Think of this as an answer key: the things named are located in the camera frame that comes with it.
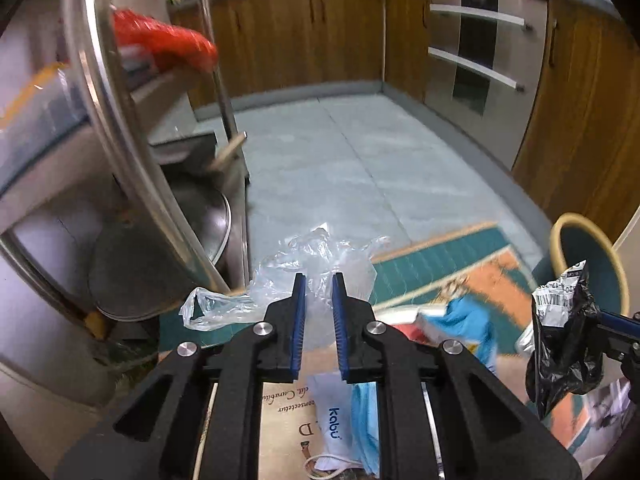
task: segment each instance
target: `gray floor tile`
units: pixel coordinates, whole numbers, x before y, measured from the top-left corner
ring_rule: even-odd
[[[278,251],[280,240],[326,222],[337,237],[366,242],[386,235],[391,248],[409,239],[357,160],[275,171],[252,180],[248,191],[252,262]]]
[[[252,178],[271,171],[304,168],[344,158],[353,149],[317,99],[256,108],[236,114],[239,130],[247,132],[244,156]],[[222,120],[201,122],[226,144]]]
[[[421,122],[382,95],[322,99],[320,104],[359,156],[445,146]]]
[[[449,150],[416,150],[363,158],[412,241],[480,222],[497,222],[532,268],[542,252],[487,184]]]
[[[479,222],[504,230],[533,267],[538,245],[479,175],[382,95],[307,100],[236,114],[252,183],[252,266],[326,222],[341,238],[398,248]],[[226,143],[220,119],[199,123]]]

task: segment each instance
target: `barcode label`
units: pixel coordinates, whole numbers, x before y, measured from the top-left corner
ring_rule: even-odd
[[[558,294],[535,294],[536,303],[537,304],[545,304],[545,305],[557,305],[557,306],[568,306],[571,307],[572,299],[566,297],[564,294],[562,296]]]

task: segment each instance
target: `clear plastic bag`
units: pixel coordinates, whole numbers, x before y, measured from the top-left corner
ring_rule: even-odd
[[[218,50],[199,32],[159,22],[130,9],[113,13],[113,28],[118,46],[139,44],[144,46],[163,71],[187,62],[196,70],[212,72],[218,65]]]
[[[283,251],[261,261],[246,294],[225,296],[194,289],[180,308],[184,326],[206,332],[231,323],[261,321],[270,303],[291,295],[296,273],[302,272],[306,276],[304,348],[327,346],[335,340],[332,276],[342,272],[348,295],[368,301],[376,281],[371,256],[387,241],[380,237],[360,246],[337,240],[322,228],[295,237]],[[196,301],[203,316],[191,319]]]

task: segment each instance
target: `plastic bag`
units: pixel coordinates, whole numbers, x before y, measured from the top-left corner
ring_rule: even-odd
[[[577,278],[558,287],[564,278]],[[589,345],[590,329],[598,323],[600,309],[589,292],[585,262],[565,271],[560,280],[539,287],[533,294],[532,318],[535,351],[527,364],[527,395],[540,419],[568,394],[583,395],[602,380],[602,352]]]
[[[130,9],[113,13],[118,46],[139,44],[153,54],[160,70],[175,66],[182,59],[201,72],[212,72],[218,65],[218,50],[202,34],[190,28],[158,22]]]
[[[56,63],[41,70],[0,121],[0,195],[85,119],[71,69]]]
[[[202,331],[261,321],[270,303],[291,296],[296,273],[302,272],[306,276],[304,348],[327,346],[335,341],[332,276],[342,272],[348,295],[369,301],[376,281],[371,256],[387,241],[387,237],[380,237],[359,246],[337,240],[322,228],[315,229],[293,238],[283,251],[261,261],[246,294],[225,296],[199,287],[191,292],[179,314],[185,327]],[[196,301],[203,316],[191,319]]]

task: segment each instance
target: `red object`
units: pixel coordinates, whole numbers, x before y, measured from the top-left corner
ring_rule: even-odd
[[[402,332],[408,339],[411,341],[415,341],[416,343],[421,343],[423,345],[429,344],[429,340],[427,336],[424,335],[424,332],[420,329],[419,326],[415,324],[409,325],[392,325],[394,328],[397,328],[400,332]]]
[[[113,26],[119,46],[142,45],[160,70],[180,64],[180,60],[201,72],[212,72],[218,65],[216,46],[190,28],[158,22],[129,9],[113,13]]]

